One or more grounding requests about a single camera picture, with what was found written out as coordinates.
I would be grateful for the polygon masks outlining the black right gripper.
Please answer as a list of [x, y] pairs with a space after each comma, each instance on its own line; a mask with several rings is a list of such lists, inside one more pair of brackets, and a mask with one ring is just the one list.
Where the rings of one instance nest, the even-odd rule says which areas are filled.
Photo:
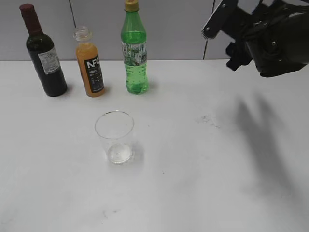
[[267, 6], [259, 1], [251, 14], [236, 0], [223, 0], [201, 33], [213, 39], [222, 31], [234, 39], [225, 52], [227, 67], [236, 71], [251, 61], [262, 77], [296, 72], [309, 63], [309, 5], [275, 0]]

